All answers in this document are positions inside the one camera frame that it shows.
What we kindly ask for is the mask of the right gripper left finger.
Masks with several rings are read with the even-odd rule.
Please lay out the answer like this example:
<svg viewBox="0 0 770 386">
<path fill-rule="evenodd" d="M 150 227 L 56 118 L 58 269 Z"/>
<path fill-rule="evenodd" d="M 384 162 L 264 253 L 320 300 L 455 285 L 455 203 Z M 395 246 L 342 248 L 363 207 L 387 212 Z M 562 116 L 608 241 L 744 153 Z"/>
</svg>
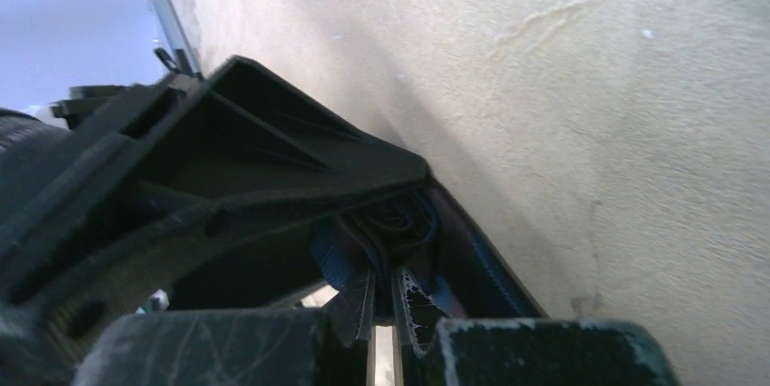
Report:
<svg viewBox="0 0 770 386">
<path fill-rule="evenodd" d="M 376 282 L 353 278 L 321 308 L 126 315 L 75 385 L 364 385 Z"/>
</svg>

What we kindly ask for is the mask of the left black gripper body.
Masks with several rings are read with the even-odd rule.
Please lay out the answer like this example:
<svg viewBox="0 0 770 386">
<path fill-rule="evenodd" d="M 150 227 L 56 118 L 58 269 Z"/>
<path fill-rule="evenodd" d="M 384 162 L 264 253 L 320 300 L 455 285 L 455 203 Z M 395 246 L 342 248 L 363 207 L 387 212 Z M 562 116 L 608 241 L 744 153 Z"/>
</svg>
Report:
<svg viewBox="0 0 770 386">
<path fill-rule="evenodd" d="M 100 379 L 156 333 L 146 355 L 178 382 L 205 315 L 135 308 L 206 239 L 208 203 L 157 181 L 182 160 L 163 139 L 204 96 L 183 75 L 135 87 L 2 182 L 3 363 L 50 382 L 84 363 Z"/>
</svg>

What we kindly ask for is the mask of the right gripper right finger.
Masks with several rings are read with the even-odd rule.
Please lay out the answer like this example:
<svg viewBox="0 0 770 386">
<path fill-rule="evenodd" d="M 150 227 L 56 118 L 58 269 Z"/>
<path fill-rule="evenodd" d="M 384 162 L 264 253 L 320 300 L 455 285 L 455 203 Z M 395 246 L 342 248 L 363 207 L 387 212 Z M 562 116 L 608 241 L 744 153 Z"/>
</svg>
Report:
<svg viewBox="0 0 770 386">
<path fill-rule="evenodd" d="M 633 322 L 449 318 L 406 269 L 391 277 L 406 385 L 677 385 Z"/>
</svg>

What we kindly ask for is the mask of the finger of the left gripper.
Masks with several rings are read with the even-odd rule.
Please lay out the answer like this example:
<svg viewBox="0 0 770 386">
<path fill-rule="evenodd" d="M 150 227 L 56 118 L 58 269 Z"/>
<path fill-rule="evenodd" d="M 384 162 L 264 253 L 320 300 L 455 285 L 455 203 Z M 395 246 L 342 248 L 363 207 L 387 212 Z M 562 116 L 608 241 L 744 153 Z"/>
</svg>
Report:
<svg viewBox="0 0 770 386">
<path fill-rule="evenodd" d="M 162 81 L 175 75 L 192 78 L 169 74 Z M 182 160 L 157 181 L 208 203 L 206 239 L 194 245 L 191 263 L 172 261 L 169 279 L 151 293 L 272 236 L 281 237 L 281 246 L 270 248 L 270 256 L 303 265 L 309 225 L 428 181 L 422 157 L 357 129 L 253 60 L 234 56 L 198 81 L 203 103 L 162 141 L 164 150 L 178 148 Z M 159 83 L 109 97 L 73 130 L 3 110 L 1 184 L 114 99 Z"/>
</svg>

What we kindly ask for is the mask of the dark navy striped tie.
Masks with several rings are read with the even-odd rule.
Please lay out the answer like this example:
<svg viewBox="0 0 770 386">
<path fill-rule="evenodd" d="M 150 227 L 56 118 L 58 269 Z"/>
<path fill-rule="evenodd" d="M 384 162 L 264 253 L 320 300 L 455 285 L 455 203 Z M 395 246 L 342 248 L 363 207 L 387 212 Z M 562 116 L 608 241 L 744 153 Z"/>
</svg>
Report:
<svg viewBox="0 0 770 386">
<path fill-rule="evenodd" d="M 382 322 L 395 312 L 392 279 L 398 270 L 409 272 L 429 301 L 450 317 L 545 315 L 486 234 L 437 181 L 315 223 L 311 254 L 337 291 L 370 272 L 375 316 Z"/>
</svg>

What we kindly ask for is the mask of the aluminium frame rail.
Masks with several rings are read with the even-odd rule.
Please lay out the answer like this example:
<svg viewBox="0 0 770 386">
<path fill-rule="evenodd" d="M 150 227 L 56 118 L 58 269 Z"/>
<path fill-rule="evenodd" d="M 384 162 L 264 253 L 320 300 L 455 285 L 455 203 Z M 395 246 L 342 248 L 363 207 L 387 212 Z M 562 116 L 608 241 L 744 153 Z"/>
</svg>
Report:
<svg viewBox="0 0 770 386">
<path fill-rule="evenodd" d="M 158 27 L 153 41 L 153 53 L 169 72 L 203 79 L 201 68 L 194 57 L 172 0 L 148 0 Z"/>
</svg>

